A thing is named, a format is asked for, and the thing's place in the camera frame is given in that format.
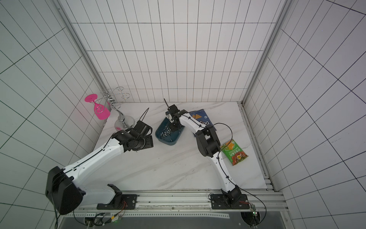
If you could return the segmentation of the teal plastic storage box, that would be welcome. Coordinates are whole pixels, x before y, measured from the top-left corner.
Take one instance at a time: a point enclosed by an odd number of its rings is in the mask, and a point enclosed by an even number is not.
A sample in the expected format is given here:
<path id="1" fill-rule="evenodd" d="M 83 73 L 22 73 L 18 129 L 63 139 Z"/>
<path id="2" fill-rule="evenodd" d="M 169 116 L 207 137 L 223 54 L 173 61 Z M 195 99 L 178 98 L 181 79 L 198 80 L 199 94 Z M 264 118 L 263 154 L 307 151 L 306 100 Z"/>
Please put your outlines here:
<path id="1" fill-rule="evenodd" d="M 172 131 L 169 127 L 170 121 L 165 118 L 157 130 L 155 131 L 155 137 L 162 143 L 173 146 L 178 141 L 185 127 L 180 127 L 178 130 Z"/>

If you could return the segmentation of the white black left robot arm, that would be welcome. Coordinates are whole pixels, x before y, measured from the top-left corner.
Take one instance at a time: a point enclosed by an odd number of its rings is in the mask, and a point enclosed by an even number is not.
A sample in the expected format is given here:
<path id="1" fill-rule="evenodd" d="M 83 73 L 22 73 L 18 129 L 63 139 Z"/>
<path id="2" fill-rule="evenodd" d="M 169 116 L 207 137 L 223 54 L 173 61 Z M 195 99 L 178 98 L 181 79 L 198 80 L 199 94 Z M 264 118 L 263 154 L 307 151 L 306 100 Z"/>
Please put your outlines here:
<path id="1" fill-rule="evenodd" d="M 124 206 L 123 193 L 113 184 L 91 189 L 85 181 L 107 162 L 127 151 L 153 148 L 152 127 L 138 121 L 135 127 L 113 133 L 101 147 L 64 168 L 48 172 L 45 195 L 60 215 L 79 206 L 97 204 L 99 209 L 118 210 Z"/>

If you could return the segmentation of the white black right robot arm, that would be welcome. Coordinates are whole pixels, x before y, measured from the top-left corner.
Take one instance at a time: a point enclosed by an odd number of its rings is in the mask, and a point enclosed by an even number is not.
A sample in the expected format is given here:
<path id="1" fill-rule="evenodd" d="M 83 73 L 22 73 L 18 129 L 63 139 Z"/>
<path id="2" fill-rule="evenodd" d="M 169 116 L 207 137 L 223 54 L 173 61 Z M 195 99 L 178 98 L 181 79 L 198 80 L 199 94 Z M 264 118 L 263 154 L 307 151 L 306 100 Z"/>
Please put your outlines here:
<path id="1" fill-rule="evenodd" d="M 210 159 L 217 173 L 224 204 L 227 207 L 232 207 L 239 201 L 242 193 L 233 179 L 230 178 L 229 171 L 222 162 L 221 144 L 214 126 L 198 122 L 186 110 L 179 110 L 176 105 L 168 106 L 165 115 L 170 121 L 169 127 L 172 131 L 179 127 L 185 127 L 194 134 L 199 152 L 202 156 Z"/>

